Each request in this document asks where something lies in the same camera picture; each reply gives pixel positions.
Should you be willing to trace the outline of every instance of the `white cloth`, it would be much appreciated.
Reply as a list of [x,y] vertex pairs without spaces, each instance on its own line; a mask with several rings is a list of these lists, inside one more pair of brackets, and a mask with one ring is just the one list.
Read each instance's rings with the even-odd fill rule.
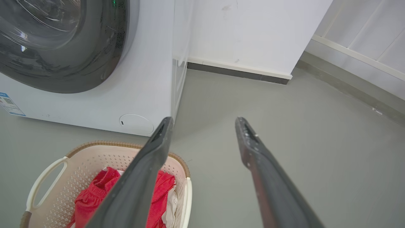
[[166,211],[162,215],[162,221],[166,225],[166,228],[173,228],[175,225],[175,212],[177,209],[177,195],[175,193],[176,186],[167,193],[167,206]]
[[117,170],[119,175],[122,176],[124,174],[125,171],[121,171],[121,170]]

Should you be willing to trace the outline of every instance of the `energy label sticker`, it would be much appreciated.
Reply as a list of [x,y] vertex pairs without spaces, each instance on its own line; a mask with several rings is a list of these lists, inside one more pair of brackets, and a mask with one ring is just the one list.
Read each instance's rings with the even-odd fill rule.
[[25,116],[25,114],[17,107],[16,104],[11,100],[11,98],[3,93],[0,92],[0,104],[10,113],[13,115],[18,116]]

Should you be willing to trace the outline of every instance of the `gray floor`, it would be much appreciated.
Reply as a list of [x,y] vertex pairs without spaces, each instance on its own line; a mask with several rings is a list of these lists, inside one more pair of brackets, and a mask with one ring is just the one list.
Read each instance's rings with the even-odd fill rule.
[[[189,227],[261,227],[234,120],[245,117],[328,228],[404,227],[405,129],[295,69],[288,85],[189,70],[171,151],[193,183]],[[8,115],[0,109],[0,221],[17,227],[50,163],[93,140],[147,138]]]

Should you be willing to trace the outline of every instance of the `washing machine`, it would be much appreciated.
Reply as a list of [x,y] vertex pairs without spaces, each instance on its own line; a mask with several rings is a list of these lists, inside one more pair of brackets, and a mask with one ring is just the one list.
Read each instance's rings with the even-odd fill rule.
[[0,104],[11,115],[151,136],[176,118],[193,0],[3,0]]

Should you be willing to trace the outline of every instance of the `baseboard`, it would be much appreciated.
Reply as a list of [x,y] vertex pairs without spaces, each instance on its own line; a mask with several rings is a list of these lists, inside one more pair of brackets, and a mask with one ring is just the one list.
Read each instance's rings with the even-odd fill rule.
[[261,69],[254,69],[249,67],[241,67],[234,64],[208,61],[197,58],[188,58],[189,69],[196,69],[202,71],[208,71],[212,73],[221,73],[236,77],[244,77],[254,80],[274,82],[279,84],[287,84],[292,78],[292,75],[284,75],[269,71],[263,71]]
[[376,112],[405,126],[405,101],[401,98],[307,52],[303,53],[296,67],[307,71],[340,92],[362,101]]

